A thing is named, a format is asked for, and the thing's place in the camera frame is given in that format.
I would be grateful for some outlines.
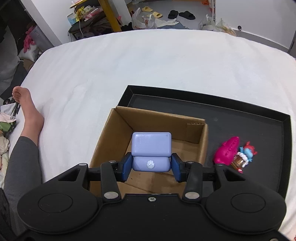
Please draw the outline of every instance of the pink plush toy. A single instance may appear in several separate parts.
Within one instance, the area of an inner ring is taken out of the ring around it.
[[[214,163],[222,163],[227,166],[231,164],[239,148],[239,137],[231,137],[228,141],[223,142],[214,155]]]
[[[30,32],[32,32],[33,29],[34,29],[34,26],[30,27],[28,31],[26,31],[27,36],[24,40],[24,53],[26,53],[27,50],[30,49],[30,44],[35,45],[35,42],[32,40],[30,36]]]

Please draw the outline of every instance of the black tray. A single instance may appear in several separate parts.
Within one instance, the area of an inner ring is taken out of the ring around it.
[[[292,156],[290,116],[232,99],[180,90],[127,86],[119,106],[203,118],[209,125],[204,166],[213,166],[217,148],[232,136],[258,152],[244,174],[286,196]]]

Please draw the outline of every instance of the bed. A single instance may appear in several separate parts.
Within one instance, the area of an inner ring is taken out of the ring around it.
[[[157,29],[114,33],[47,50],[22,86],[45,118],[39,139],[44,181],[90,163],[110,109],[127,85],[206,93],[291,116],[295,146],[296,62],[280,50],[225,33]],[[10,136],[11,153],[23,128]],[[280,232],[296,234],[296,149]]]

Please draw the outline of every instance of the lavender case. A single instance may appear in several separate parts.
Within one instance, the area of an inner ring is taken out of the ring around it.
[[[168,157],[135,156],[133,169],[138,172],[168,172],[170,159]]]
[[[172,135],[169,132],[134,132],[131,154],[133,156],[172,155]]]

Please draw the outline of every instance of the person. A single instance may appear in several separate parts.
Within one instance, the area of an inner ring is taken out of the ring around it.
[[[17,203],[25,193],[42,184],[38,139],[44,118],[36,109],[28,89],[16,86],[12,96],[21,105],[25,124],[9,158],[3,191],[9,203],[11,228],[20,235],[25,227],[18,217]]]

